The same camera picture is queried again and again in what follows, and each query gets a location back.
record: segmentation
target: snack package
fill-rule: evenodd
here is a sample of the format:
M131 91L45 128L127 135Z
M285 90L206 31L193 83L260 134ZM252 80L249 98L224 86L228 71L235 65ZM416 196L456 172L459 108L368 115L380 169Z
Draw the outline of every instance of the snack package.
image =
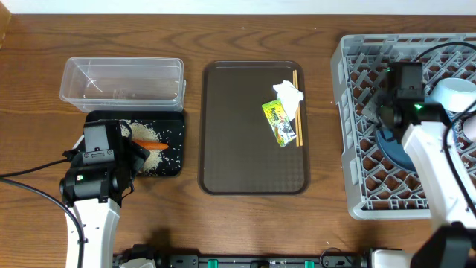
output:
M262 105L262 108L276 136L276 141L281 147L285 147L290 141L296 138L296 134L292 130L288 115L284 111L281 100L273 100L272 102L265 103Z

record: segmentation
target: cable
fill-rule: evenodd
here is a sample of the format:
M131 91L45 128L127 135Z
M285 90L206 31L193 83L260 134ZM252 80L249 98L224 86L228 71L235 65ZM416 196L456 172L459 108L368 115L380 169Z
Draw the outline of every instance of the cable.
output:
M324 263L322 262L324 256L326 255L326 253L329 251L329 250L337 250L339 252L342 252L342 250L336 248L336 247L330 247L326 250L324 250L324 252L322 252L321 256L319 256L319 264L321 265L322 268L327 268L327 266L324 265ZM349 258L347 256L344 256L344 258L349 262L350 265L353 266L354 262L353 261L350 261Z
M475 204L473 204L473 200L469 196L468 192L466 191L463 182L461 181L460 175L456 171L456 167L454 166L453 160L451 159L451 155L449 153L449 146L448 146L448 134L450 130L452 129L453 125L462 117L464 116L474 105L476 105L476 100L471 103L471 105L468 106L463 112L461 112L453 121L451 124L446 127L445 134L443 136L443 149L445 151L446 155L446 160L448 161L449 167L451 168L451 172L453 173L454 179L456 180L456 183L460 187L461 193L463 193L464 199L468 203L468 207L473 213L473 215L476 217L476 207Z
M79 236L78 243L80 245L80 250L79 250L79 256L78 256L78 260L77 260L77 266L78 266L78 268L82 268L83 267L83 253L84 253L83 232L82 232L80 223L77 221L76 217L68 210L68 208L66 208L66 206L64 206L60 201L58 201L56 198L52 197L51 195L49 195L49 194L47 194L47 193L45 193L41 190L38 190L36 188L33 188L31 186L25 185L21 182L15 182L13 180L1 178L1 177L0 177L0 182L4 182L4 183L7 183L9 185L13 185L13 186L16 186L16 187L23 188L25 190L29 190L30 192L33 192L35 194L39 194L40 196L50 200L55 205L59 206L71 218L74 225L76 226L76 230L77 230L77 233L78 233L78 236Z
M429 49L423 51L423 53L421 53L420 55L418 55L418 57L415 58L414 62L418 61L419 59L421 59L421 57L423 57L424 55L432 52L435 49L444 48L444 47L452 46L452 45L462 45L462 46L466 46L467 48L472 48L472 49L476 50L476 45L473 45L473 44L470 44L470 43L467 43L467 42L447 42L447 43L444 43L444 44L441 44L441 45L435 45L433 48L429 48Z
M7 178L7 177L9 177L9 176L23 175L23 174L26 174L26 173L31 173L31 172L34 172L34 171L37 171L37 170L41 170L41 169L43 169L43 168L50 167L50 166L52 166L52 165L56 165L56 164L60 164L60 163L66 163L66 162L69 162L69 160L67 160L67 159L58 160L58 161L55 161L55 162L47 163L46 165L41 165L41 166L39 166L39 167L31 168L31 169L29 169L29 170L24 170L24 171L19 171L19 172L13 172L13 173L7 173L7 174L1 174L0 177Z
M85 240L84 240L83 230L81 229L81 225L78 222L77 218L59 200L57 200L56 198L52 197L51 195L45 193L44 191L38 190L34 187L23 184L21 182L15 182L15 181L10 180L10 179L5 179L5 177L7 177L7 176L18 176L18 175L34 172L34 171L37 171L37 170L41 170L43 168L50 167L52 165L56 165L56 164L59 164L59 163L65 163L65 162L69 162L69 160L67 160L67 159L59 160L59 161L48 163L46 165L41 165L39 167L31 168L29 170L24 170L24 171L19 171L19 172L15 172L15 173L8 173L8 174L0 175L0 182L6 183L8 185L13 185L13 186L16 186L16 187L20 187L22 189L28 190L28 191L30 191L32 193L35 193L35 194L39 194L40 196L46 198L47 200L50 200L53 204L59 206L66 213L66 215L68 215L68 217L73 221L74 226L76 227L76 230L77 230L77 233L78 233L79 251L78 251L78 259L77 259L77 267L82 268L83 267Z
M135 189L134 189L134 183L131 183L130 184L130 188L131 188L131 191L129 193L127 193L125 196L121 197L120 198L120 201L122 201L124 198L126 198L128 195L134 193Z

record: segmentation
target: gray dish rack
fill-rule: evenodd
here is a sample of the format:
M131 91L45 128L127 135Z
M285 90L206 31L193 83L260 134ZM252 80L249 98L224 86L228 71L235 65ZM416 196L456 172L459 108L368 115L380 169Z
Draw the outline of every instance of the gray dish rack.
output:
M376 125L362 110L385 86L388 63L413 61L423 51L446 42L476 44L476 33L373 34L342 37L331 59L334 101L341 117L347 207L357 220L408 220L430 217L418 174L393 166L376 145ZM447 77L476 83L476 51L463 46L437 49L422 58L425 92ZM457 149L476 180L476 144L455 127Z

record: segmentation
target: wood grain surface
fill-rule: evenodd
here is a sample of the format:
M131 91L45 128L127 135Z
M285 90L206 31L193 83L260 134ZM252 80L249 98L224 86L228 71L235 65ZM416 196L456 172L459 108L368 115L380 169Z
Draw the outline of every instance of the wood grain surface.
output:
M474 32L468 16L13 16L0 50L0 173L61 159L86 114L59 98L69 57L179 57L185 65L183 171L138 178L123 203L115 252L150 243L169 252L317 255L335 246L417 250L427 220L357 221L347 212L341 127L330 57L346 34ZM214 60L294 60L305 75L311 184L293 197L214 197L197 183L202 70ZM17 177L60 198L61 164ZM0 185L0 267L64 267L64 214Z

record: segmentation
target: wooden chopsticks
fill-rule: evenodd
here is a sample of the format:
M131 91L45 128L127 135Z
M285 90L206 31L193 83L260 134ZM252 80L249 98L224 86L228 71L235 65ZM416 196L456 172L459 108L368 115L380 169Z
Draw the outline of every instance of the wooden chopsticks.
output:
M292 71L292 85L299 89L298 70ZM303 146L303 128L300 123L300 105L297 105L295 114L295 129L296 129L296 147Z

